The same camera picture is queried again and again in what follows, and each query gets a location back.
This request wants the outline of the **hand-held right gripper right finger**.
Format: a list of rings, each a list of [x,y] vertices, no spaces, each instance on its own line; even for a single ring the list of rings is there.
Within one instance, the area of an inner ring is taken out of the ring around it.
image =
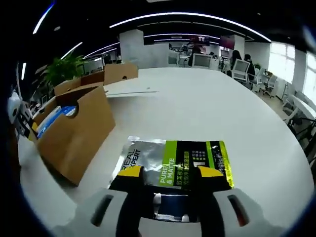
[[[266,220],[252,198],[231,188],[214,168],[195,168],[195,199],[203,237],[264,237]]]

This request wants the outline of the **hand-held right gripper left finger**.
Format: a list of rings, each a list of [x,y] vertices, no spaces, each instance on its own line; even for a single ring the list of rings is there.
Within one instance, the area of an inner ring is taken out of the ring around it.
[[[71,221],[74,237],[140,237],[143,167],[119,171],[108,189],[77,206]]]

